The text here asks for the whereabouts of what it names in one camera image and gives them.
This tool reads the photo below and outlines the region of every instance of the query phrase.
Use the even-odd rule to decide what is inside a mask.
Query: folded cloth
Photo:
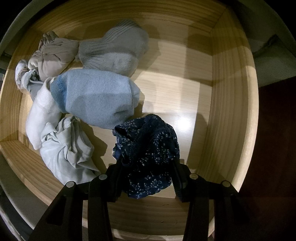
[[[50,92],[63,113],[104,129],[113,129],[132,116],[140,94],[130,78],[95,69],[59,75],[50,84]]]
[[[83,68],[131,76],[148,50],[148,33],[132,20],[123,20],[104,37],[80,42],[78,57]]]
[[[91,159],[94,146],[75,116],[63,118],[57,128],[48,122],[41,140],[40,155],[62,184],[90,182],[101,174]]]
[[[71,63],[78,52],[79,41],[59,38],[55,32],[43,34],[38,50],[32,55],[28,68],[38,69],[42,82],[56,77]]]
[[[15,69],[15,83],[18,89],[27,90],[33,101],[43,85],[38,71],[36,69],[29,70],[28,62],[24,59],[19,61]]]
[[[62,115],[49,91],[49,83],[55,78],[56,77],[45,80],[33,101],[33,105],[27,117],[26,132],[35,150],[41,148],[41,132],[46,123],[50,122],[56,127]]]
[[[113,156],[125,169],[123,191],[129,197],[143,198],[171,185],[169,162],[180,158],[180,151],[169,124],[149,114],[116,126],[113,135]]]

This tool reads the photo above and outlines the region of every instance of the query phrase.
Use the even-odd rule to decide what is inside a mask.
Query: light blue sock
[[[73,69],[59,75],[50,92],[63,113],[113,129],[133,115],[140,89],[130,78],[113,72]]]

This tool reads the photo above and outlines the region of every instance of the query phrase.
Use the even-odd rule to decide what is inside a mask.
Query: navy floral underwear
[[[113,156],[125,169],[123,191],[139,199],[171,185],[169,162],[180,157],[174,129],[159,116],[149,114],[117,125]]]

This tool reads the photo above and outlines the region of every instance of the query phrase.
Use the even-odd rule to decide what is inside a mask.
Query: sock
[[[38,91],[26,121],[26,132],[35,150],[42,146],[41,132],[47,122],[56,127],[62,113],[56,105],[50,91],[49,82],[55,78],[48,78]]]
[[[56,77],[72,62],[78,52],[79,41],[59,38],[55,32],[43,34],[38,50],[28,63],[29,69],[38,69],[42,82]]]
[[[101,39],[80,42],[78,56],[86,69],[131,76],[148,50],[148,33],[132,20],[123,20]]]
[[[38,71],[36,69],[29,70],[28,62],[24,59],[19,61],[15,69],[15,83],[18,89],[27,90],[33,101],[43,85]]]
[[[94,146],[75,116],[63,118],[56,128],[48,122],[41,141],[40,155],[62,184],[90,182],[100,174],[91,159]]]
[[[134,114],[140,89],[130,78],[95,69],[73,69],[50,84],[50,92],[63,113],[89,125],[113,129]]]

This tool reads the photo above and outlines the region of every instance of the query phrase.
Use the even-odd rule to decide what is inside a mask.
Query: metal screw
[[[67,184],[66,184],[66,187],[67,187],[67,188],[71,188],[71,187],[73,187],[73,186],[74,186],[74,182],[72,182],[72,181],[67,182]]]
[[[228,181],[224,181],[222,182],[222,185],[226,188],[229,188],[230,187],[230,183]]]
[[[191,173],[191,174],[189,175],[189,177],[190,177],[191,179],[195,180],[195,179],[198,178],[198,175],[195,174],[195,173]]]
[[[105,180],[108,176],[106,174],[99,175],[100,180]]]

